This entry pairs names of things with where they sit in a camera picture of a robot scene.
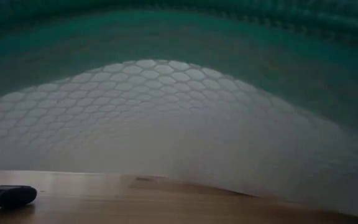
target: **hexagonal mesh pattern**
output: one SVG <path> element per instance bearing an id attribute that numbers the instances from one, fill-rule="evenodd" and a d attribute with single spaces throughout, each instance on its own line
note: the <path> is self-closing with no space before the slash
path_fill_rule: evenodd
<path id="1" fill-rule="evenodd" d="M 358 202 L 356 134 L 218 71 L 166 60 L 0 97 L 0 169 L 169 175 L 328 208 L 345 200 L 345 211 Z"/>

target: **black plastic object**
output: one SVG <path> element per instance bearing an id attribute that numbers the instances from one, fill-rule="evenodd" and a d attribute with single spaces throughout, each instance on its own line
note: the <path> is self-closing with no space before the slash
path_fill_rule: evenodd
<path id="1" fill-rule="evenodd" d="M 19 208 L 34 201 L 37 190 L 30 186 L 1 185 L 0 207 Z"/>

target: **wooden floor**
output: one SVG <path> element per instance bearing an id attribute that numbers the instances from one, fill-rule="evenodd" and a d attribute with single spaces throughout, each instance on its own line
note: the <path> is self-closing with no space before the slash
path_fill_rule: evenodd
<path id="1" fill-rule="evenodd" d="M 39 191 L 32 205 L 0 210 L 3 224 L 358 223 L 354 217 L 158 177 L 0 171 L 2 184 Z"/>

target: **green fabric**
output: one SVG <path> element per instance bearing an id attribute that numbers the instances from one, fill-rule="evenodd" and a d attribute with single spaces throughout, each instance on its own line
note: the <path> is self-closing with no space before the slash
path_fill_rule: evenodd
<path id="1" fill-rule="evenodd" d="M 358 131 L 358 1 L 0 0 L 0 96 L 142 58 L 214 68 Z"/>

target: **wood grain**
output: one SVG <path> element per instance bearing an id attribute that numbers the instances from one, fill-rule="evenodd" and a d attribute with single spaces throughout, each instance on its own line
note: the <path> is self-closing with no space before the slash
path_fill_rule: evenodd
<path id="1" fill-rule="evenodd" d="M 160 177 L 0 171 L 31 185 L 35 202 L 0 209 L 0 223 L 358 223 L 358 218 Z"/>

